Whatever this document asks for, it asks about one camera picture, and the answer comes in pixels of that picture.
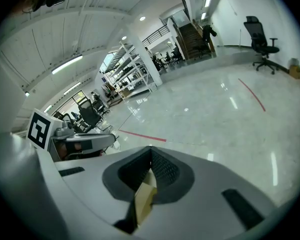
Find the office chair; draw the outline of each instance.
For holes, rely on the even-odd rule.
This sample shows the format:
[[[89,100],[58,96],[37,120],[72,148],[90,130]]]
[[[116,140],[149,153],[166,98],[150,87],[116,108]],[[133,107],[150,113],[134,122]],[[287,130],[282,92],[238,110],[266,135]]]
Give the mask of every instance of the office chair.
[[[275,40],[278,38],[270,38],[272,40],[272,46],[268,46],[264,28],[262,27],[261,22],[259,22],[258,18],[255,16],[247,16],[246,22],[243,24],[251,36],[252,49],[262,55],[262,61],[253,62],[252,65],[254,66],[255,64],[260,64],[256,67],[256,71],[259,71],[261,66],[267,66],[272,69],[271,74],[274,75],[275,70],[271,67],[267,59],[269,58],[269,54],[275,54],[280,51],[278,47],[275,47]]]
[[[95,100],[92,103],[92,106],[96,109],[96,112],[102,117],[105,113],[109,113],[110,110],[105,110],[106,106],[104,105],[104,103],[102,102],[101,99]]]
[[[101,129],[97,126],[97,123],[101,120],[101,116],[95,111],[94,107],[91,104],[89,99],[84,100],[78,104],[78,108],[83,120],[90,125],[87,129],[84,129],[84,132],[87,133],[91,129],[97,127],[101,131],[105,131],[108,128],[112,127],[111,125],[105,129]]]

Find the ceiling beam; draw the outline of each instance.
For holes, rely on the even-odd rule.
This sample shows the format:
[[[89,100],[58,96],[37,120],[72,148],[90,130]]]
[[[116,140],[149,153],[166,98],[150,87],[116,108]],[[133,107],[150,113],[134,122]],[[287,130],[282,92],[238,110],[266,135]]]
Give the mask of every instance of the ceiling beam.
[[[92,48],[89,49],[87,51],[84,51],[82,53],[80,53],[83,58],[87,55],[91,55],[94,53],[100,53],[100,52],[105,52],[106,51],[106,47],[105,46],[101,46],[98,48]],[[25,92],[30,93],[30,91],[36,87],[37,84],[39,84],[42,80],[44,80],[45,78],[49,77],[50,74],[52,74],[52,70],[59,67],[60,65],[62,65],[63,63],[67,62],[69,60],[69,58],[65,59],[64,61],[62,61],[61,63],[59,63],[58,65],[56,65],[53,68],[47,69],[45,72],[43,72],[41,75],[39,75],[36,79],[34,79],[25,89]]]
[[[46,14],[34,17],[33,19],[30,19],[23,24],[19,25],[16,27],[14,30],[12,30],[10,33],[5,35],[1,40],[0,40],[0,46],[2,46],[8,39],[10,39],[12,36],[15,34],[19,33],[22,30],[25,29],[31,29],[37,24],[40,24],[44,20],[50,20],[54,17],[65,17],[68,15],[111,15],[111,16],[118,16],[121,19],[124,18],[130,18],[130,15],[128,12],[123,11],[123,10],[118,10],[118,9],[110,9],[110,8],[102,8],[102,7],[86,7],[84,8],[83,11],[81,11],[80,7],[77,8],[69,8],[69,9],[60,9],[52,12],[48,12]]]

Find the mesh chair back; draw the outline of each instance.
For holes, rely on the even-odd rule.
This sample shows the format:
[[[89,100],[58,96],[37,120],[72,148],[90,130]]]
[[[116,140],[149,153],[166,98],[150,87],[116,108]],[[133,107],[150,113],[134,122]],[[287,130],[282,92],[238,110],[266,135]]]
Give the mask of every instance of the mesh chair back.
[[[257,51],[259,47],[266,47],[268,44],[261,22],[255,16],[247,16],[246,20],[243,24],[252,38],[252,49]]]
[[[95,126],[99,122],[101,116],[95,112],[90,100],[85,100],[78,108],[83,120],[87,124]]]

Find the white tiled floor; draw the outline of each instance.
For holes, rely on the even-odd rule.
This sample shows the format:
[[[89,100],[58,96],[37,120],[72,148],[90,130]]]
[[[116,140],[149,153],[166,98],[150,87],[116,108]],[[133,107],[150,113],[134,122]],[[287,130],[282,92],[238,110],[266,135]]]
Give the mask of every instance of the white tiled floor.
[[[272,75],[268,68],[256,72],[241,64],[179,78],[112,107],[102,127],[108,124],[115,131],[166,139],[118,131],[120,151],[152,144],[209,157],[278,206],[300,187],[300,80],[282,71]]]

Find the wall light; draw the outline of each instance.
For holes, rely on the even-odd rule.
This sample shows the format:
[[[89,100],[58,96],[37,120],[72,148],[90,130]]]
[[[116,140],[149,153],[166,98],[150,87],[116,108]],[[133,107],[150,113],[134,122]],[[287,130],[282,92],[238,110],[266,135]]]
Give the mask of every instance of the wall light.
[[[211,1],[211,0],[205,0],[204,7],[208,7],[208,6],[210,5],[210,1]]]
[[[52,108],[52,105],[49,105],[43,112],[47,113],[49,111],[49,109],[51,109],[51,108]]]
[[[72,59],[68,60],[67,62],[63,63],[62,65],[60,65],[57,68],[55,68],[54,70],[52,70],[52,74],[54,75],[54,74],[58,73],[60,70],[63,70],[65,67],[71,65],[72,63],[75,63],[75,62],[81,60],[82,58],[83,58],[83,56],[79,55],[75,58],[72,58]]]
[[[77,84],[75,84],[74,86],[72,86],[70,89],[66,90],[63,95],[66,95],[67,93],[71,92],[74,88],[76,88],[78,85],[80,85],[81,82],[78,82]]]

